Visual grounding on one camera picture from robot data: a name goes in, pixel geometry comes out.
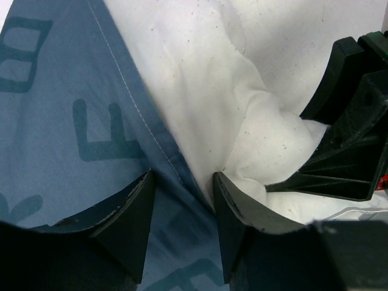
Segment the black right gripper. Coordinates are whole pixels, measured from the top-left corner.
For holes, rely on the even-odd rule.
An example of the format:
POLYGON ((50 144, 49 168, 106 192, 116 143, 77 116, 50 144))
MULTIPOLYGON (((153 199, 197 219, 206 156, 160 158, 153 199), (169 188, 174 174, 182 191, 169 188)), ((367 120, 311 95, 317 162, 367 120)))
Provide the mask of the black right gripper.
POLYGON ((349 105, 361 76, 381 70, 387 70, 387 32, 371 32, 357 42, 352 37, 335 41, 320 84, 300 117, 334 124, 349 105))

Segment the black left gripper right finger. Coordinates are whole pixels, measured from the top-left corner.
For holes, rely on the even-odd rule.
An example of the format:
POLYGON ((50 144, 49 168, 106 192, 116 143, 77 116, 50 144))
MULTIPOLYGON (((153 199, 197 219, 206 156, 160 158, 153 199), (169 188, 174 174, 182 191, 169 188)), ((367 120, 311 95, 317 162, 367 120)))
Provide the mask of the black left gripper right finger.
POLYGON ((224 281, 231 290, 345 290, 312 224, 303 226, 247 197, 224 174, 213 175, 224 281))

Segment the blue letter-print pillowcase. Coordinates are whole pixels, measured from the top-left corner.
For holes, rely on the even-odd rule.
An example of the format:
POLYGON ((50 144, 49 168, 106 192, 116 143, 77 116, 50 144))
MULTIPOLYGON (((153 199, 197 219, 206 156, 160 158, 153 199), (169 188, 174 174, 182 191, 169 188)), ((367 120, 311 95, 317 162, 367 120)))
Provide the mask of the blue letter-print pillowcase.
POLYGON ((57 222, 147 172, 135 290, 227 290, 214 216, 106 1, 13 1, 1 31, 1 224, 57 222))

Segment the white pillow with print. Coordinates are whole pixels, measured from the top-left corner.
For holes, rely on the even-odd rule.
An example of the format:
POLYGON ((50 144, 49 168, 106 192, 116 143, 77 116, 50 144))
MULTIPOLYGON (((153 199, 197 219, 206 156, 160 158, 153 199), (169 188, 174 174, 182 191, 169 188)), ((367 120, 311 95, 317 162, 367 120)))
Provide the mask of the white pillow with print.
POLYGON ((329 44, 378 28, 385 1, 106 1, 151 100, 213 202, 223 172, 299 223, 387 217, 387 196, 351 202, 265 187, 295 173, 326 126, 300 113, 329 44))

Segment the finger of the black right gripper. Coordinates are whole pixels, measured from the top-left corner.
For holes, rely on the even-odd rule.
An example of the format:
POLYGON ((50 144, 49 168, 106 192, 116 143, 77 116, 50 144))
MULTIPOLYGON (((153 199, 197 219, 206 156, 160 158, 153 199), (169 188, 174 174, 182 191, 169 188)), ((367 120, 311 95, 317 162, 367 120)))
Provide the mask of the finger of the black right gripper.
POLYGON ((387 73, 364 75, 310 159, 268 192, 368 201, 387 168, 387 73))

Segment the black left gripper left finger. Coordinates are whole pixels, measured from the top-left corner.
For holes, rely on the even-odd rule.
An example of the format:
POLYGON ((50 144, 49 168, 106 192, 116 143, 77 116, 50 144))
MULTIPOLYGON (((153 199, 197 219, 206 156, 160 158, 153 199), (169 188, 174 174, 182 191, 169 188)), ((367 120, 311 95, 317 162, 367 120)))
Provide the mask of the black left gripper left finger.
POLYGON ((141 283, 155 200, 147 172, 52 226, 1 224, 2 290, 135 290, 141 283))

